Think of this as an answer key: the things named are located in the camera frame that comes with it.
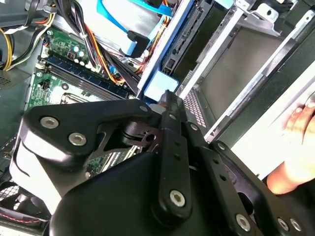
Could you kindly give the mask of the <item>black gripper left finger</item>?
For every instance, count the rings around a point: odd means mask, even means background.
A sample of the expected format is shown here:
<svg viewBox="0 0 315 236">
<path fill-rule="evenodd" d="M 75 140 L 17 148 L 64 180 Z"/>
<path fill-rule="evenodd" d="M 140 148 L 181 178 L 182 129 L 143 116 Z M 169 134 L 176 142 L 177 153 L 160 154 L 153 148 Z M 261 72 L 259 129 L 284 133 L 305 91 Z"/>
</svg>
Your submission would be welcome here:
<svg viewBox="0 0 315 236">
<path fill-rule="evenodd" d="M 186 220 L 192 212 L 187 140 L 171 108 L 171 92 L 158 104 L 116 100 L 31 108 L 22 118 L 10 171 L 39 197 L 50 219 L 74 187 L 138 154 L 155 154 L 158 220 Z"/>
</svg>

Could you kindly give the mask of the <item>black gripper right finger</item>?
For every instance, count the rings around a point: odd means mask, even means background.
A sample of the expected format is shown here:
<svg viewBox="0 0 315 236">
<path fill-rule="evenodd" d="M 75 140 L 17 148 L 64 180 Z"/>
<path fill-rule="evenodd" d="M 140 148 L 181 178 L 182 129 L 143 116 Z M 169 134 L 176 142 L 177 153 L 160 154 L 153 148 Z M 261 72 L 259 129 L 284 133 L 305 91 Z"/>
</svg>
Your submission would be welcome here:
<svg viewBox="0 0 315 236">
<path fill-rule="evenodd" d="M 198 162 L 223 236 L 305 236 L 306 228 L 257 176 L 222 142 L 208 144 L 200 129 L 187 120 L 183 100 L 171 94 L 171 108 L 183 122 L 189 155 Z"/>
</svg>

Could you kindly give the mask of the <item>person hand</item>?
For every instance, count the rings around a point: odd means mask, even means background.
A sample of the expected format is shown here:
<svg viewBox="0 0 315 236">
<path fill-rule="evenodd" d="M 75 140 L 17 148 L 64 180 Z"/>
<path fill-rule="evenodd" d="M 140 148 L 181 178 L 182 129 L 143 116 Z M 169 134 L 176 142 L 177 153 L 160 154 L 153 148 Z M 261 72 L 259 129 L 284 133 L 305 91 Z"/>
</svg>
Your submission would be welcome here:
<svg viewBox="0 0 315 236">
<path fill-rule="evenodd" d="M 287 194 L 315 178 L 315 103 L 298 107 L 287 120 L 285 136 L 291 150 L 267 177 L 276 195 Z"/>
</svg>

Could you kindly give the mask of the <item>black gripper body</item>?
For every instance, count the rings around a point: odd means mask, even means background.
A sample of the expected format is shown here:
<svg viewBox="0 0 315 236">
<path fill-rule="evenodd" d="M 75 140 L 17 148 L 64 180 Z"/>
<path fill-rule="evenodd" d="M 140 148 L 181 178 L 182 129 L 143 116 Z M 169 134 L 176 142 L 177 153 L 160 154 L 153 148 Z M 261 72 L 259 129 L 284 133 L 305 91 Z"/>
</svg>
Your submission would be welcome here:
<svg viewBox="0 0 315 236">
<path fill-rule="evenodd" d="M 153 216 L 155 154 L 138 154 L 71 189 L 53 214 L 52 236 L 231 236 L 223 212 L 200 171 L 189 169 L 192 213 L 169 228 Z"/>
</svg>

